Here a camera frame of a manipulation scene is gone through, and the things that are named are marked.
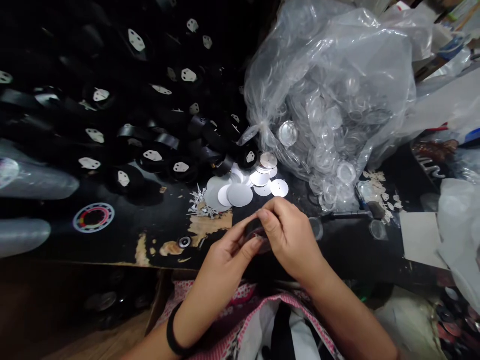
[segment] transparent plastic cover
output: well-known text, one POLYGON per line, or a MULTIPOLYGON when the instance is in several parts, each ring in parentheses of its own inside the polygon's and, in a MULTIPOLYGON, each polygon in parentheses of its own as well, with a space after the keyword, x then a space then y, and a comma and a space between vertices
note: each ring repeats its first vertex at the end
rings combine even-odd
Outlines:
MULTIPOLYGON (((402 26, 418 24, 394 15, 392 28, 344 3, 287 0, 247 71, 251 126, 239 145, 259 133, 262 151, 274 153, 300 179, 315 177, 317 194, 338 188, 338 196, 320 195, 324 203, 348 203, 373 148, 402 127, 416 99, 416 39, 402 26)), ((423 44, 416 47, 419 56, 430 54, 432 30, 411 33, 423 44)))

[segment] table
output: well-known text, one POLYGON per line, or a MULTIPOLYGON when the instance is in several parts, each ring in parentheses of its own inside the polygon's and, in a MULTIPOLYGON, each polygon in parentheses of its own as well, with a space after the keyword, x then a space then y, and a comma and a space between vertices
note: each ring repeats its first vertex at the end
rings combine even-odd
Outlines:
MULTIPOLYGON (((95 176, 82 179, 80 189, 65 200, 39 202, 3 199, 4 212, 9 206, 16 205, 7 211, 10 217, 36 217, 45 219, 52 226, 52 234, 46 243, 22 256, 73 263, 198 270, 210 246, 221 239, 228 228, 272 198, 272 195, 260 197, 255 194, 248 206, 233 208, 224 213, 220 220, 191 218, 187 215, 192 206, 190 200, 193 199, 190 192, 198 190, 197 184, 172 183, 146 172, 144 176, 149 179, 145 196, 134 199, 109 192, 95 176), (75 215, 83 207, 94 203, 107 203, 114 208, 112 223, 98 232, 78 232, 73 226, 75 215), (175 244, 185 236, 193 241, 181 254, 161 254, 178 251, 175 244)), ((200 188, 206 187, 211 174, 205 176, 199 179, 200 188)), ((321 214, 315 199, 308 195, 306 182, 295 178, 281 165, 277 178, 289 184, 287 200, 309 217, 321 214)), ((439 269, 403 258, 399 226, 387 226, 388 241, 381 241, 370 235, 369 224, 368 219, 336 220, 324 224, 324 235, 319 246, 342 279, 398 285, 437 284, 439 269)), ((245 277, 254 280, 291 279, 271 252, 256 256, 245 277)))

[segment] person's right hand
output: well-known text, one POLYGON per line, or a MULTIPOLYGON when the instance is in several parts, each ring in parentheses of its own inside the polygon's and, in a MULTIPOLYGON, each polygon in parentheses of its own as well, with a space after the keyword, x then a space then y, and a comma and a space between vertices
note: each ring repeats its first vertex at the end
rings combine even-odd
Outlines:
POLYGON ((307 291, 325 265, 308 217, 283 197, 274 197, 257 212, 275 257, 307 291))

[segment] paper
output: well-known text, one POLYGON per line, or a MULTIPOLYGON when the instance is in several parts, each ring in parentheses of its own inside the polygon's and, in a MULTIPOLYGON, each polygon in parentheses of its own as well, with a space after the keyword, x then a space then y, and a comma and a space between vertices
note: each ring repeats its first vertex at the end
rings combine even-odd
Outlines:
POLYGON ((449 269, 438 253, 441 240, 436 213, 401 212, 400 224, 405 259, 449 269))

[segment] round sticker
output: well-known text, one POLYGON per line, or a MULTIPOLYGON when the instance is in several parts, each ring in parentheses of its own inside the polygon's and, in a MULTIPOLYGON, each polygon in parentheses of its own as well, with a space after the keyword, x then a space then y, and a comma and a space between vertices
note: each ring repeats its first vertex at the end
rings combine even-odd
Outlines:
POLYGON ((73 218, 75 230, 91 234, 105 229, 114 220, 114 208, 104 202, 96 202, 85 206, 73 218))

